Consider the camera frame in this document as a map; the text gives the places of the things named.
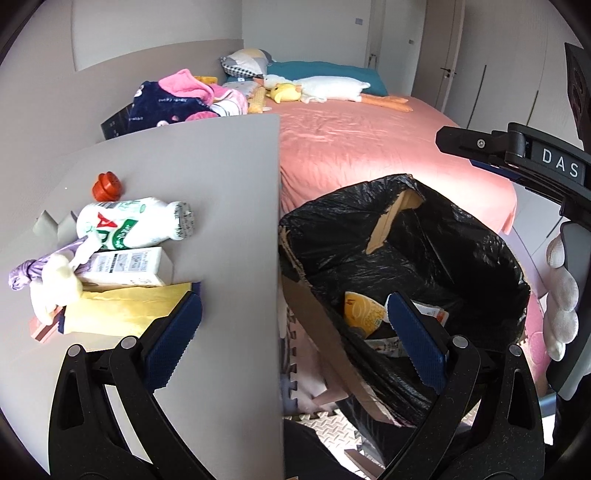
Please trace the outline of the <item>white gloved right hand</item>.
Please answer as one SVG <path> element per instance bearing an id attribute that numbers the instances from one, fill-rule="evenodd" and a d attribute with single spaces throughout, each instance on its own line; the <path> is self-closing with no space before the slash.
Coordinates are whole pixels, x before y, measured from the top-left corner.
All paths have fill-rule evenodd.
<path id="1" fill-rule="evenodd" d="M 549 243 L 546 261 L 550 274 L 543 336 L 549 357 L 560 362 L 565 356 L 566 346 L 574 341 L 579 331 L 576 313 L 579 287 L 566 268 L 565 247 L 560 236 Z"/>

